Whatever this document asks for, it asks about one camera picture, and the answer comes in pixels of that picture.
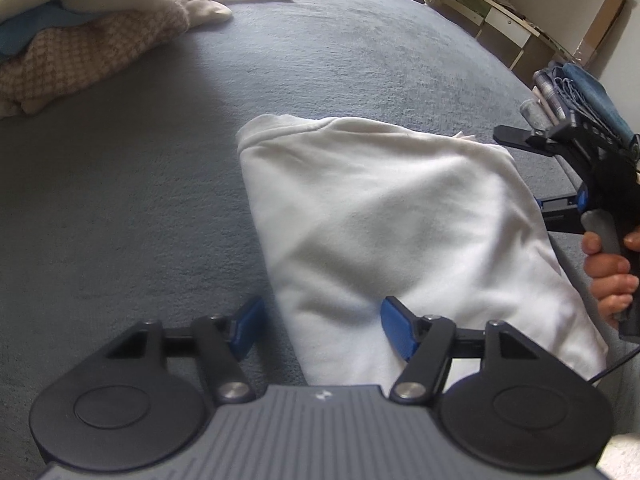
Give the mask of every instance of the circular black cover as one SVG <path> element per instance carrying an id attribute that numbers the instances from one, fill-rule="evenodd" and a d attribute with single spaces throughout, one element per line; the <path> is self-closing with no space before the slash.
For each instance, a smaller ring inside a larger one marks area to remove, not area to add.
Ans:
<path id="1" fill-rule="evenodd" d="M 466 452 L 501 468 L 542 474 L 585 465 L 610 437 L 610 409 L 602 394 L 575 379 L 550 386 L 476 374 L 442 397 L 440 420 Z"/>
<path id="2" fill-rule="evenodd" d="M 206 418 L 198 391 L 145 360 L 101 360 L 44 390 L 30 427 L 43 458 L 95 472 L 160 462 Z"/>

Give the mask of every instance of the cardboard box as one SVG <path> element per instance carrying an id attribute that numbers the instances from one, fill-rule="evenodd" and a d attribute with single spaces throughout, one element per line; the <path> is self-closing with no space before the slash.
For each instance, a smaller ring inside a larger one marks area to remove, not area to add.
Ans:
<path id="1" fill-rule="evenodd" d="M 593 59 L 596 49 L 616 21 L 624 3 L 625 0 L 604 0 L 591 27 L 574 52 L 575 60 L 580 65 L 586 66 Z"/>

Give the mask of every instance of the metal screw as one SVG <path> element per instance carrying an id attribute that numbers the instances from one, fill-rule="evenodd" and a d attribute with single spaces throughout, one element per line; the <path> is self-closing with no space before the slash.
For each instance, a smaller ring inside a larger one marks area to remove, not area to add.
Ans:
<path id="1" fill-rule="evenodd" d="M 420 383 L 400 383 L 394 391 L 401 399 L 418 399 L 427 393 L 427 388 Z"/>
<path id="2" fill-rule="evenodd" d="M 225 383 L 218 389 L 221 396 L 225 397 L 225 399 L 234 400 L 239 399 L 240 397 L 244 397 L 249 393 L 248 384 L 239 383 L 237 381 L 233 381 L 230 383 Z"/>

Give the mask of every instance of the black cable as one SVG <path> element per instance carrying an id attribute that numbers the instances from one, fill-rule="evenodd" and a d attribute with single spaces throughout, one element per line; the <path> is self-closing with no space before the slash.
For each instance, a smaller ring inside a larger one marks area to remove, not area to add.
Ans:
<path id="1" fill-rule="evenodd" d="M 618 368 L 620 368 L 624 363 L 631 361 L 631 359 L 636 357 L 638 354 L 640 354 L 640 345 L 638 345 L 636 348 L 634 348 L 631 352 L 629 352 L 624 357 L 618 359 L 611 366 L 601 371 L 599 374 L 595 374 L 591 379 L 589 379 L 589 382 L 593 384 L 594 382 L 599 381 L 604 376 L 609 375 L 613 370 L 617 370 Z"/>

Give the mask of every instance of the stack of folded clothes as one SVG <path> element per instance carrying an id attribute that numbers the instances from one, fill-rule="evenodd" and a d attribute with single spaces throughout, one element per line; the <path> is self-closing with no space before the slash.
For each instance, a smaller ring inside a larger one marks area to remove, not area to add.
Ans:
<path id="1" fill-rule="evenodd" d="M 0 118 L 34 114 L 190 27 L 229 17 L 215 0 L 0 0 Z"/>
<path id="2" fill-rule="evenodd" d="M 533 75 L 533 81 L 535 98 L 520 106 L 520 113 L 533 129 L 548 130 L 567 118 L 572 110 L 626 145 L 634 138 L 604 86 L 581 66 L 552 61 Z"/>

